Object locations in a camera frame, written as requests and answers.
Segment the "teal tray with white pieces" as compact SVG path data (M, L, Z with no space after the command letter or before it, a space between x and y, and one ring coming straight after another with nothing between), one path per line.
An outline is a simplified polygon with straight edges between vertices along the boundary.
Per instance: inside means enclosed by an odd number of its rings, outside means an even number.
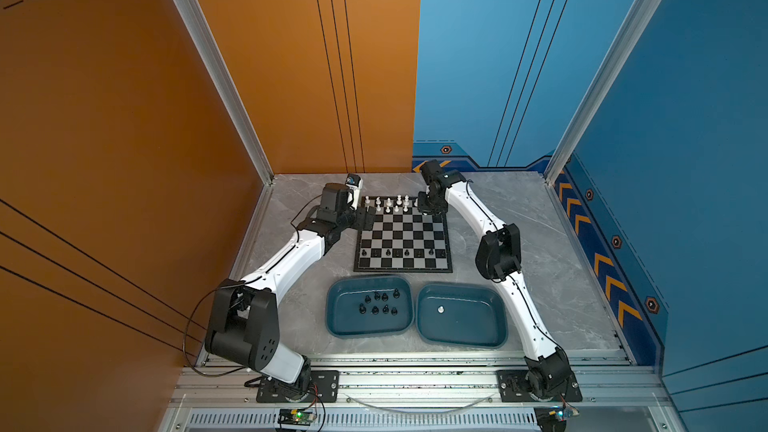
M444 314L438 307L443 306ZM508 338L502 298L488 287L429 283L416 300L416 326L429 343L495 349Z

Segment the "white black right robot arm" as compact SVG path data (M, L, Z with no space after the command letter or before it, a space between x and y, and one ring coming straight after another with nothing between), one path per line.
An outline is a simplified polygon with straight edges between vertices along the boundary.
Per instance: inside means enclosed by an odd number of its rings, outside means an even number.
M481 277L495 284L513 320L528 368L529 393L539 401L581 401L581 388L567 353L547 330L527 288L519 227L497 217L461 172L430 160L419 167L419 173L427 189L418 194L418 210L444 215L453 208L478 236L475 266Z

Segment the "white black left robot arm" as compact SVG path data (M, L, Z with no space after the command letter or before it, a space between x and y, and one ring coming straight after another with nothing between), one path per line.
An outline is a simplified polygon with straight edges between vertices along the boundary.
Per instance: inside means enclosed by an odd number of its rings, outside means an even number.
M311 361L281 341L278 307L345 230L373 226L375 210L359 205L362 184L357 174L326 184L319 205L294 227L283 248L254 272L238 281L225 279L209 293L213 303L203 341L206 352L260 373L292 401L310 392Z

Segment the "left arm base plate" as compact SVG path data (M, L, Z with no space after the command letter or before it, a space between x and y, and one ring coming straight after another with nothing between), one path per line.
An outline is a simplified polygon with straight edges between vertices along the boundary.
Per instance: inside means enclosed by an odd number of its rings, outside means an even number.
M256 401L258 403L309 403L315 399L323 403L335 403L339 392L338 370L312 369L294 383L286 383L268 377L260 381Z

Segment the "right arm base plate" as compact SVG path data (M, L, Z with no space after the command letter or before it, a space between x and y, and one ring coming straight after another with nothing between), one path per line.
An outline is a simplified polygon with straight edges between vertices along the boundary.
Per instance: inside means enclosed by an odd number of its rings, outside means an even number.
M558 383L547 382L533 371L500 370L497 387L503 402L576 403L583 395L576 375L571 373Z

